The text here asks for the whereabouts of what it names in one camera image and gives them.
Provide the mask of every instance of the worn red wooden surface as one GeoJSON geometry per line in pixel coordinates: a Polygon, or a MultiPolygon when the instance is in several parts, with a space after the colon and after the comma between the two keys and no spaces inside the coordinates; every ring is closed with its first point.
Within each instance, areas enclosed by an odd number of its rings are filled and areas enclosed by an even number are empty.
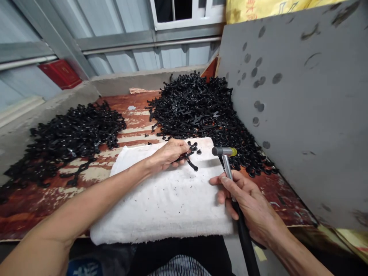
{"type": "MultiPolygon", "coordinates": [[[[47,189],[32,185],[24,190],[15,191],[6,204],[0,205],[0,240],[19,240],[23,238],[37,223],[52,214],[69,198],[107,178],[123,146],[163,142],[161,137],[156,136],[156,132],[151,132],[151,126],[155,122],[149,121],[150,115],[148,110],[145,109],[147,100],[152,100],[155,97],[159,97],[159,93],[150,92],[100,99],[99,102],[103,99],[107,100],[111,108],[122,113],[125,118],[127,129],[118,135],[120,147],[109,150],[106,145],[102,145],[97,161],[92,163],[88,170],[80,174],[77,187],[66,186],[71,178],[56,176],[48,180],[48,182],[51,182],[51,186],[47,189]]],[[[85,160],[77,159],[59,172],[74,172],[84,162],[85,160]]],[[[267,176],[262,173],[261,176],[257,176],[252,180],[258,184],[286,225],[312,225],[313,218],[310,213],[279,175],[267,176]]]]}
{"type": "Polygon", "coordinates": [[[212,62],[207,66],[207,68],[203,71],[203,73],[200,75],[201,77],[207,77],[207,82],[210,81],[210,77],[213,77],[215,75],[216,72],[216,66],[217,66],[217,61],[218,61],[218,57],[215,57],[212,62]]]}

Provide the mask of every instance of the folded towel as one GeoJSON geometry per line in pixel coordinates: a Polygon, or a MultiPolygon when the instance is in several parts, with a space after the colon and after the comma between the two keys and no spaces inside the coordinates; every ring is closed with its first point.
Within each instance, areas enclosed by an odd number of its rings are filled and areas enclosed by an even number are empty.
{"type": "MultiPolygon", "coordinates": [[[[146,179],[92,226],[90,236],[96,245],[234,233],[233,222],[225,213],[225,206],[217,204],[219,187],[208,182],[223,172],[219,158],[212,155],[212,139],[189,140],[192,144],[197,142],[198,149],[202,151],[201,155],[191,155],[198,171],[185,163],[146,179]]],[[[110,176],[152,155],[163,145],[125,146],[110,176]]]]}

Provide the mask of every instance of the hammer head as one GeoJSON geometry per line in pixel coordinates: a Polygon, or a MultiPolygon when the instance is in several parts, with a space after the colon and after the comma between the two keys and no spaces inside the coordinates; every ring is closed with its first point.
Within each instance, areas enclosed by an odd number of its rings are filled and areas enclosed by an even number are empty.
{"type": "Polygon", "coordinates": [[[222,156],[222,155],[235,156],[235,155],[238,154],[238,152],[235,148],[213,147],[212,148],[212,154],[215,155],[215,156],[222,156]]]}

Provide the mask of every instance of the concrete ledge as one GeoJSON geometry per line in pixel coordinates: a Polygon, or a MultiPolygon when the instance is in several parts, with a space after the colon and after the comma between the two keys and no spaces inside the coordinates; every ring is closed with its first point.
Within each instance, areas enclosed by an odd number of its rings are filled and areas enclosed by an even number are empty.
{"type": "Polygon", "coordinates": [[[25,154],[28,144],[33,143],[29,129],[39,123],[47,123],[58,114],[65,114],[71,107],[78,104],[86,105],[98,99],[96,88],[89,82],[65,90],[55,98],[27,112],[11,123],[0,128],[0,185],[6,183],[9,177],[3,173],[25,154]]]}
{"type": "Polygon", "coordinates": [[[179,67],[174,69],[159,69],[153,71],[139,71],[135,73],[112,74],[92,78],[92,84],[101,96],[116,96],[129,94],[129,88],[157,90],[164,87],[163,82],[169,82],[171,74],[190,74],[194,70],[203,72],[207,65],[179,67]]]}

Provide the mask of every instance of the hammer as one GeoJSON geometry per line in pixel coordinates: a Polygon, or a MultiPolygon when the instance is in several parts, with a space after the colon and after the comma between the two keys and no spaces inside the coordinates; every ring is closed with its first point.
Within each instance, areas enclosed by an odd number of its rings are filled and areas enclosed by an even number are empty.
{"type": "MultiPolygon", "coordinates": [[[[230,147],[213,147],[212,154],[215,156],[221,156],[223,161],[223,167],[225,168],[225,173],[228,178],[233,180],[233,174],[231,173],[229,156],[235,156],[238,154],[235,148],[230,147]]],[[[240,239],[241,248],[243,250],[244,260],[246,263],[246,268],[248,275],[260,276],[260,270],[258,269],[256,256],[254,254],[253,245],[251,237],[249,235],[249,229],[245,225],[245,220],[242,211],[240,210],[239,203],[236,201],[235,197],[231,195],[232,205],[235,211],[239,215],[238,220],[238,234],[240,239]]]]}

